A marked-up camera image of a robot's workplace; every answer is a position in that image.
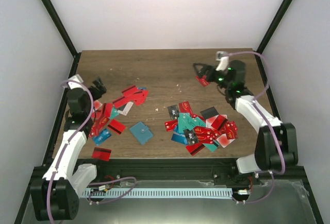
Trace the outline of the teal VIP card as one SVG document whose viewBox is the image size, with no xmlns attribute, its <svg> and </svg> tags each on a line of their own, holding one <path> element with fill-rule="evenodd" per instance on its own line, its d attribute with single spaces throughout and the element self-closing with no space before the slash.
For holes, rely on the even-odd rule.
<svg viewBox="0 0 330 224">
<path fill-rule="evenodd" d="M 199 124 L 199 122 L 192 118 L 189 113 L 180 113 L 177 120 L 180 133 L 183 133 L 185 129 L 192 130 Z"/>
</svg>

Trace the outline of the blue leather card holder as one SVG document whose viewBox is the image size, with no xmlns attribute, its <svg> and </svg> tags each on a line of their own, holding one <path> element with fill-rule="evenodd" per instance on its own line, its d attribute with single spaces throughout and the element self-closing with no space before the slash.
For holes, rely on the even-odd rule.
<svg viewBox="0 0 330 224">
<path fill-rule="evenodd" d="M 149 127 L 143 122 L 136 123 L 129 130 L 141 145 L 144 145 L 154 136 Z"/>
</svg>

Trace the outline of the lone red card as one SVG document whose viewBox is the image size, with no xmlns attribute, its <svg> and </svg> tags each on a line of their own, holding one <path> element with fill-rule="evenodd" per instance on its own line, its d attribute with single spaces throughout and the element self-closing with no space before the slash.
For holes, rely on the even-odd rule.
<svg viewBox="0 0 330 224">
<path fill-rule="evenodd" d="M 205 79 L 205 77 L 199 78 L 198 76 L 196 76 L 196 79 L 203 87 L 206 87 L 206 86 L 210 85 L 210 82 L 208 82 Z"/>
</svg>

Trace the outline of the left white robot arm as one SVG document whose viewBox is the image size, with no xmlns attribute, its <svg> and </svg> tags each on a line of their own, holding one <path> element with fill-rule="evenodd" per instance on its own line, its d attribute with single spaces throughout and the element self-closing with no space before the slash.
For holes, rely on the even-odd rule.
<svg viewBox="0 0 330 224">
<path fill-rule="evenodd" d="M 79 75 L 65 80 L 62 86 L 69 89 L 70 114 L 65 119 L 62 142 L 46 173 L 30 186 L 36 219 L 50 223 L 73 220 L 89 183 L 99 185 L 105 180 L 103 169 L 90 163 L 77 166 L 76 162 L 92 129 L 94 101 L 106 93 L 106 88 L 100 78 L 86 87 Z"/>
</svg>

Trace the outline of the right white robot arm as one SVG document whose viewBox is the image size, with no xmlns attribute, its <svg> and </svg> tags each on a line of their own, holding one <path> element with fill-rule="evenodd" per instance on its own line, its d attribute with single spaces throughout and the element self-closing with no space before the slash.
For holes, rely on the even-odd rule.
<svg viewBox="0 0 330 224">
<path fill-rule="evenodd" d="M 254 153 L 238 158 L 237 166 L 229 171 L 232 183 L 243 183 L 248 173 L 272 171 L 283 174 L 287 166 L 297 165 L 299 156 L 295 126 L 283 123 L 258 103 L 257 98 L 245 85 L 244 62 L 234 60 L 223 69 L 194 63 L 193 68 L 197 78 L 214 82 L 223 89 L 227 103 L 257 132 Z"/>
</svg>

